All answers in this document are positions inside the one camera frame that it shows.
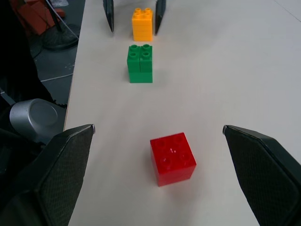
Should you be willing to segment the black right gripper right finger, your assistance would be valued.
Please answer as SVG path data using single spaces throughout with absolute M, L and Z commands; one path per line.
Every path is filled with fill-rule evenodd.
M 274 138 L 225 125 L 241 190 L 260 226 L 301 226 L 301 165 Z

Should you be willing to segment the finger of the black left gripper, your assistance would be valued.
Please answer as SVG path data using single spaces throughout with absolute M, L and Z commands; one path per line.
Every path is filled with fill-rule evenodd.
M 111 32 L 114 32 L 114 2 L 113 0 L 103 0 L 104 12 Z
M 155 10 L 155 35 L 158 34 L 165 10 L 166 10 L 166 0 L 157 0 L 156 10 Z

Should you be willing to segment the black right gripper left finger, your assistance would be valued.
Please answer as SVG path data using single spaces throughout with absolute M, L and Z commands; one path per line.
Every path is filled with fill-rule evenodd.
M 87 124 L 54 136 L 0 194 L 0 226 L 68 226 L 94 133 Z

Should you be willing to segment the yellow toy brick cube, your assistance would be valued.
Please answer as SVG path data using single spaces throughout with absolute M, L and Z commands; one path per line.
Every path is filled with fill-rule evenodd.
M 134 41 L 152 41 L 152 16 L 151 8 L 136 8 L 132 15 L 132 30 Z

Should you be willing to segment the green toy brick cube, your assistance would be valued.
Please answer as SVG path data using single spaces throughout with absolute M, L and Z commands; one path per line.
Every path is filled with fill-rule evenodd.
M 127 68 L 130 83 L 153 83 L 152 66 L 151 45 L 129 46 Z

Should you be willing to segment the black round stand base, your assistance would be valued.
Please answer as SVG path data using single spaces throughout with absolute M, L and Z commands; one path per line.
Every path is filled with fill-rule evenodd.
M 80 26 L 76 24 L 59 24 L 61 30 L 56 26 L 48 29 L 42 38 L 42 46 L 47 50 L 59 51 L 75 47 L 79 41 Z

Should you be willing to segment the silver robot body joint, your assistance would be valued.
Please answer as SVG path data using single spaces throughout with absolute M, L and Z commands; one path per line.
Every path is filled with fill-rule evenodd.
M 63 132 L 66 110 L 43 99 L 14 104 L 9 113 L 12 127 L 23 137 L 47 144 Z

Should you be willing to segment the orange red box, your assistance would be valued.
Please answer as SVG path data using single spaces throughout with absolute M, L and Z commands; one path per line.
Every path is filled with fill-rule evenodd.
M 26 35 L 42 35 L 55 26 L 45 0 L 11 0 L 13 10 L 25 29 Z

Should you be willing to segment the red toy brick cube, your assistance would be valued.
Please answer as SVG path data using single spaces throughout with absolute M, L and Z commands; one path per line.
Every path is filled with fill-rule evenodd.
M 183 132 L 152 139 L 150 147 L 158 186 L 191 178 L 197 163 Z

